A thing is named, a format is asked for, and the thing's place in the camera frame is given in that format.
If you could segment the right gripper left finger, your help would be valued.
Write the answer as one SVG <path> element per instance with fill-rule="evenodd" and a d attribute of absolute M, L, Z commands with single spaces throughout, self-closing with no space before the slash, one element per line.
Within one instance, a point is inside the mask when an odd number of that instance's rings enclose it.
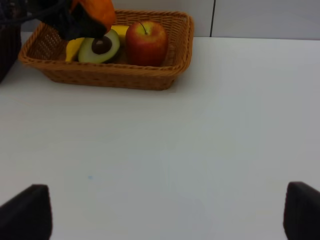
<path fill-rule="evenodd" d="M 53 215 L 49 187 L 33 184 L 0 206 L 2 240 L 49 240 Z"/>

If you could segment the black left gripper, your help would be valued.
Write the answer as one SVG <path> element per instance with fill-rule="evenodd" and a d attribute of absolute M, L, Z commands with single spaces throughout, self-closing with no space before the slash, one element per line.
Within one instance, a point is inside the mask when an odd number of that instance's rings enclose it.
<path fill-rule="evenodd" d="M 72 3 L 72 0 L 26 0 L 26 19 L 57 27 L 64 40 L 100 38 L 107 32 L 107 28 L 93 19 L 80 3 L 74 8 Z"/>

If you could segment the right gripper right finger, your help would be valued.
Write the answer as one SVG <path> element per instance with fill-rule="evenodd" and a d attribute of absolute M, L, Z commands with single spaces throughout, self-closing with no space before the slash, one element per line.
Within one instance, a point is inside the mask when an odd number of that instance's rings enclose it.
<path fill-rule="evenodd" d="M 320 239 L 320 192 L 301 181 L 287 186 L 283 228 L 288 240 Z"/>

